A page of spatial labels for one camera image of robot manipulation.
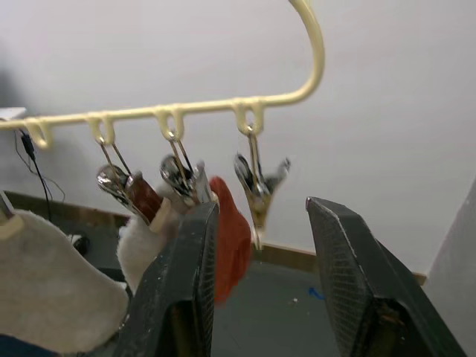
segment white fluffy cloth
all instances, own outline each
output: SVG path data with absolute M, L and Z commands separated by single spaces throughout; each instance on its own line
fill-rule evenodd
M 142 218 L 133 216 L 120 232 L 118 260 L 133 294 L 150 263 L 167 242 L 175 238 L 182 215 L 189 209 L 170 186 L 163 184 L 156 191 L 165 200 L 150 226 Z
M 58 353 L 93 350 L 120 326 L 125 291 L 57 227 L 16 211 L 0 225 L 0 333 Z

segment red fabric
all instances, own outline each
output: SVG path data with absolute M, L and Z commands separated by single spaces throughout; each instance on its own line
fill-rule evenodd
M 220 177 L 213 177 L 210 188 L 220 202 L 215 303 L 223 303 L 248 269 L 251 259 L 251 230 L 248 221 L 238 211 L 226 183 Z

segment wooden baseboard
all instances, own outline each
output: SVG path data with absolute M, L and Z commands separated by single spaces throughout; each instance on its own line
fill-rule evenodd
M 7 191 L 5 194 L 14 208 L 30 210 L 46 217 L 47 210 L 44 199 Z M 51 212 L 53 217 L 71 219 L 90 226 L 102 225 L 110 228 L 123 227 L 129 219 L 129 216 L 126 215 L 61 202 L 51 202 Z M 307 251 L 267 244 L 264 245 L 262 251 L 254 251 L 253 258 L 264 263 L 276 264 L 287 268 L 311 273 L 318 272 L 315 254 Z M 414 276 L 419 285 L 422 286 L 425 283 L 426 275 L 414 273 Z

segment gray floor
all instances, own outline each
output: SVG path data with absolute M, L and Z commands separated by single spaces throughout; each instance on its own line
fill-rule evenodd
M 95 266 L 117 268 L 116 233 L 106 228 L 55 222 L 66 233 L 85 233 L 91 240 L 86 256 Z M 313 274 L 254 262 L 223 306 L 215 310 L 213 357 L 339 356 L 323 300 Z M 111 356 L 114 344 L 87 356 Z

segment wall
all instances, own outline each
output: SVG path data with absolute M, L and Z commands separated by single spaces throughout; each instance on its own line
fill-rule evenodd
M 9 1 L 0 13 L 0 102 L 32 115 L 119 109 L 298 88 L 311 52 L 287 1 Z M 427 272 L 476 170 L 476 3 L 314 0 L 327 63 L 304 103 L 266 112 L 265 170 L 292 173 L 274 201 L 268 239 L 312 250 L 308 195 L 358 211 L 413 271 Z M 184 145 L 222 176 L 248 155 L 231 113 L 186 118 Z M 121 211 L 94 183 L 104 158 L 87 126 L 55 129 L 39 152 L 67 202 Z M 117 125 L 130 167 L 159 181 L 170 147 L 153 119 Z M 0 184 L 42 195 L 0 133 Z
M 476 356 L 476 181 L 431 268 L 425 292 L 468 356 Z

